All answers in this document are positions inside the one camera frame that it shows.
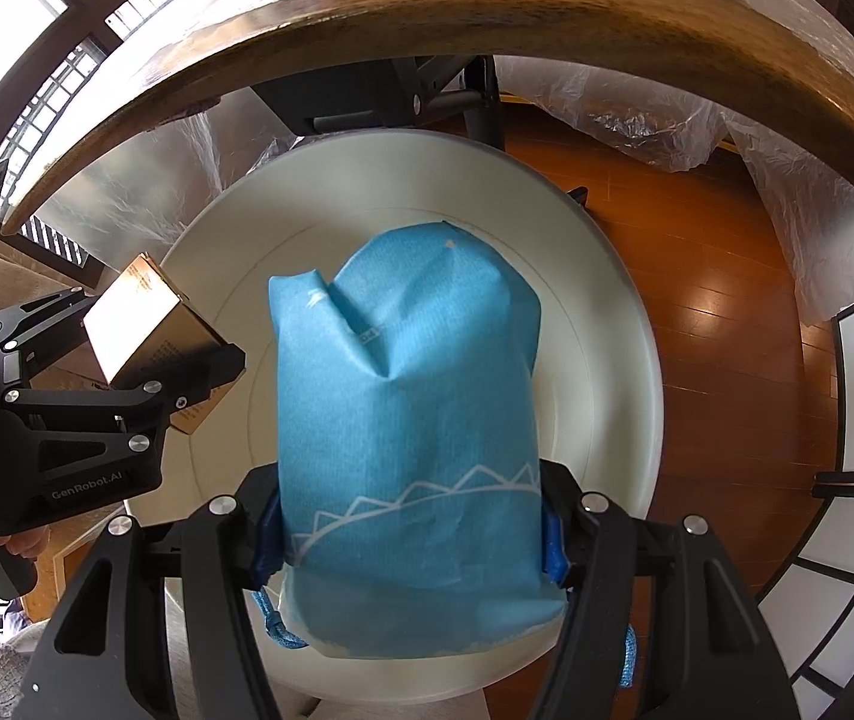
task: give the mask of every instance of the white zigzag pattern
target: white zigzag pattern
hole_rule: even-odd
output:
[[[489,477],[495,484],[483,485],[482,487],[465,488],[471,479],[478,474],[484,474]],[[413,500],[411,495],[417,490],[427,490],[428,494],[420,495]],[[409,506],[415,506],[423,501],[433,501],[438,498],[448,497],[450,495],[467,495],[468,493],[497,493],[498,491],[513,490],[521,491],[522,493],[540,494],[540,479],[534,473],[534,468],[530,464],[525,464],[512,479],[507,479],[501,476],[493,469],[488,469],[487,466],[474,466],[452,487],[447,488],[444,485],[438,485],[433,482],[414,482],[406,488],[395,501],[382,501],[377,498],[369,498],[366,495],[358,495],[353,503],[350,504],[347,511],[343,514],[334,514],[333,512],[317,511],[313,514],[313,531],[311,533],[293,533],[290,540],[293,543],[294,555],[293,564],[299,565],[305,554],[310,551],[315,543],[320,541],[327,533],[342,528],[344,525],[349,525],[351,522],[357,522],[361,519],[369,519],[370,517],[380,517],[382,514],[389,512],[398,512]],[[362,512],[358,512],[360,507],[367,507]],[[329,520],[325,525],[322,525],[323,520]]]

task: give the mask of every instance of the black handle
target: black handle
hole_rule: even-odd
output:
[[[37,567],[28,557],[11,555],[0,547],[0,598],[12,601],[37,586]]]

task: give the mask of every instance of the clothing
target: clothing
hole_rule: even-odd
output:
[[[31,625],[0,644],[1,720],[13,716],[20,699],[20,682],[45,627],[46,623]],[[190,678],[187,627],[182,611],[173,603],[166,605],[166,632],[170,676],[180,720],[202,720]],[[310,720],[489,720],[490,717],[482,691],[415,707],[348,707],[331,701],[318,701],[278,683],[271,682],[270,686],[284,720],[305,720],[307,717]]]

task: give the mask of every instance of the clear plastic table cover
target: clear plastic table cover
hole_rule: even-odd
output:
[[[175,71],[183,37],[273,1],[279,0],[191,0],[188,15],[176,19],[161,11],[157,23],[147,22],[118,52],[129,49],[122,61],[131,63],[132,89],[121,98],[102,95],[94,75],[27,167],[13,199],[76,141],[78,130]],[[854,38],[817,2],[742,1],[854,76]],[[702,164],[729,127],[795,276],[801,318],[821,322],[854,302],[854,188],[803,149],[697,95],[615,71],[499,57],[498,72],[502,90],[665,170]],[[118,146],[68,181],[39,216],[112,268],[140,251],[159,258],[221,191],[295,140],[253,92],[238,90],[203,113]],[[831,265],[824,266],[828,257]]]

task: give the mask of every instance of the black mechanical device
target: black mechanical device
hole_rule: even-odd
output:
[[[255,89],[299,134],[465,112],[472,137],[502,148],[491,57],[420,57],[335,71],[338,80],[353,77],[358,89],[376,76],[392,97],[371,89],[364,98],[361,89],[350,100],[327,98],[326,76]],[[442,92],[461,72],[462,88]],[[294,98],[302,105],[284,107]],[[226,346],[157,371],[135,389],[31,389],[32,377],[82,343],[94,300],[63,290],[0,312],[1,536],[158,487],[177,401],[203,401],[243,368],[243,352]],[[640,717],[798,720],[771,635],[702,518],[673,526],[631,519],[603,495],[582,493],[564,466],[548,461],[541,461],[541,484],[544,570],[567,590],[569,603],[531,720],[609,716],[636,576],[654,578]],[[115,517],[47,625],[16,717],[176,720],[164,578],[181,577],[203,717],[280,720],[244,591],[264,586],[283,555],[276,466],[253,469],[236,495],[214,498],[179,522],[142,528],[132,517]],[[35,581],[28,560],[0,548],[4,597],[24,594]]]

